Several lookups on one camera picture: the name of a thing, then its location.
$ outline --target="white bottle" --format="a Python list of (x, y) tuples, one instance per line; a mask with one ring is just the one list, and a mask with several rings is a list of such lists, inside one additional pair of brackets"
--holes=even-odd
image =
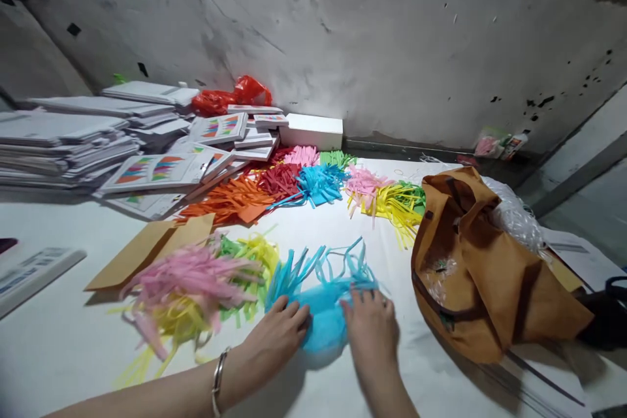
[(518, 152), (522, 146), (529, 142), (529, 138), (527, 137), (528, 132), (529, 131), (523, 131), (521, 134), (516, 134), (509, 140), (505, 146), (503, 154), (501, 155), (501, 160), (511, 160), (514, 154)]

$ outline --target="silver bangle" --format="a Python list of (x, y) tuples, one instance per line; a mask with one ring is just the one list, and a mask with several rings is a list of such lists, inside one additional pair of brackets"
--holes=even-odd
[(220, 355), (220, 359), (217, 362), (216, 371), (214, 372), (214, 387), (211, 389), (211, 404), (214, 407), (214, 417), (220, 418), (222, 413), (220, 413), (220, 409), (217, 407), (217, 395), (220, 393), (220, 385), (222, 384), (222, 370), (224, 369), (224, 361), (227, 358), (227, 354), (231, 350), (229, 346), (224, 352)]

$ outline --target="brown bag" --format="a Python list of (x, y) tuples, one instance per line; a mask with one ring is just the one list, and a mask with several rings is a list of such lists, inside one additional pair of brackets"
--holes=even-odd
[(513, 344), (570, 340), (592, 321), (538, 256), (489, 222), (500, 199), (475, 169), (427, 176), (423, 189), (414, 291), (426, 321), (459, 353), (499, 362)]

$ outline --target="kraft paper envelope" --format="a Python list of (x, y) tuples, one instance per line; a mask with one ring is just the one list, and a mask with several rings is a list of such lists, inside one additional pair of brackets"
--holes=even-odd
[(211, 233), (214, 214), (193, 217), (185, 225), (176, 221), (149, 222), (88, 284), (85, 291), (121, 289), (153, 261), (185, 245), (200, 242)]

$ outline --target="white tabletop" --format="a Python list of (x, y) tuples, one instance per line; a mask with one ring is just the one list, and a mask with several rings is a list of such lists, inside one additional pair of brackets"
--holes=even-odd
[[(367, 160), (368, 169), (397, 180), (419, 183), (426, 174), (445, 168), (435, 163)], [(107, 314), (114, 303), (88, 305), (88, 282), (104, 267), (145, 222), (96, 202), (50, 204), (44, 198), (0, 195), (0, 236), (15, 237), (33, 246), (71, 246), (88, 256), (39, 294), (0, 320), (0, 415), (38, 417), (114, 388), (114, 381), (139, 353), (139, 336), (119, 315)], [(422, 416), (518, 416), (536, 413), (484, 377), (472, 363), (452, 358), (426, 325), (415, 301), (410, 277), (410, 251), (401, 251), (394, 229), (384, 219), (355, 214), (349, 220), (347, 197), (316, 209), (280, 208), (260, 219), (258, 226), (230, 227), (233, 238), (265, 232), (277, 242), (281, 258), (293, 248), (316, 250), (320, 245), (342, 247), (359, 236), (366, 242), (366, 260), (396, 303), (401, 327), (401, 373)], [(235, 327), (234, 319), (209, 341), (202, 354), (215, 357), (225, 346), (241, 342), (252, 324)], [(593, 410), (616, 405), (621, 398), (625, 371), (605, 358), (600, 374), (584, 384)], [(158, 367), (157, 360), (152, 371)], [(181, 348), (166, 374), (194, 366), (191, 346)], [(367, 415), (348, 348), (330, 364), (314, 364), (303, 354), (273, 382), (233, 410), (230, 415), (342, 416)]]

